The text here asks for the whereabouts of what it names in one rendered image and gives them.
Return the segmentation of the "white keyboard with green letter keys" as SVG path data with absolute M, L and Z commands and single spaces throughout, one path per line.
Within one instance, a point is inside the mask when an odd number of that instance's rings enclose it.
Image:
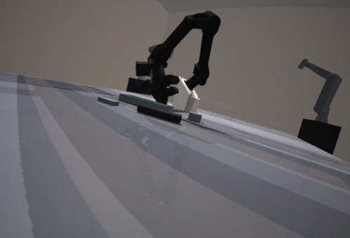
M 138 106 L 139 104 L 143 104 L 143 105 L 147 105 L 147 106 L 151 106 L 151 107 L 155 107 L 161 110 L 166 110 L 168 112 L 173 112 L 174 110 L 174 106 L 171 105 L 166 105 L 163 103 L 159 103 L 159 102 L 155 102 L 153 100 L 148 100 L 142 97 L 138 97 L 135 95 L 130 95 L 130 94 L 119 94 L 118 100 L 121 100 L 123 102 Z

